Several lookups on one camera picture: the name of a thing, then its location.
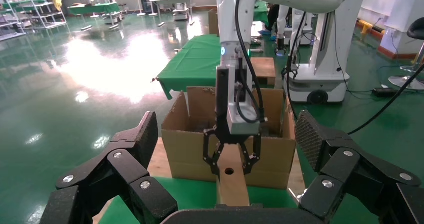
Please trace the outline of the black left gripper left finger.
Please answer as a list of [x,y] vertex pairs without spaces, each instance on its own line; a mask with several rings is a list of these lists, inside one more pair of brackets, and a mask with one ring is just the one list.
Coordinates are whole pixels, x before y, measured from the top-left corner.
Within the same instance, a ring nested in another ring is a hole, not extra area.
[[116,133],[100,154],[58,178],[41,223],[91,224],[115,197],[139,223],[162,223],[178,203],[148,171],[158,139],[157,115],[148,111],[138,126]]

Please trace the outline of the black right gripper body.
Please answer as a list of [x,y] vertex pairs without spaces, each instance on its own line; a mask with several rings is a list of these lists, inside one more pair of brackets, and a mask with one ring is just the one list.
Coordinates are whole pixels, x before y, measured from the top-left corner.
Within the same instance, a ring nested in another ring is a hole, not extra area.
[[219,66],[216,70],[215,136],[222,144],[239,145],[260,132],[263,100],[254,97],[251,71]]

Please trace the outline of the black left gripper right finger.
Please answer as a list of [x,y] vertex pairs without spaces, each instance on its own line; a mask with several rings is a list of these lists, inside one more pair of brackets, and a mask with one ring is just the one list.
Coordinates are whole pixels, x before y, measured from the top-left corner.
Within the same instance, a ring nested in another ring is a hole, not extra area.
[[345,132],[326,127],[306,110],[298,115],[296,143],[317,177],[299,208],[331,221],[346,195],[357,198],[381,224],[421,224],[424,190],[413,173],[378,158]]

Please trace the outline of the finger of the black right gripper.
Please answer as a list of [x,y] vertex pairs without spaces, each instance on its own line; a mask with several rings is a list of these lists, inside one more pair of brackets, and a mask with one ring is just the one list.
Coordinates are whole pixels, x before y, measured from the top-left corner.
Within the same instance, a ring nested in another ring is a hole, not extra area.
[[243,173],[248,175],[252,172],[253,166],[261,159],[262,136],[260,134],[253,136],[253,152],[249,154],[245,143],[241,144],[241,151],[244,157]]
[[218,167],[218,161],[223,151],[223,144],[218,142],[216,144],[215,151],[212,156],[209,155],[209,139],[211,136],[216,134],[215,129],[205,129],[203,131],[203,148],[202,148],[202,156],[203,161],[210,166],[211,173],[214,175],[220,175],[220,169]]

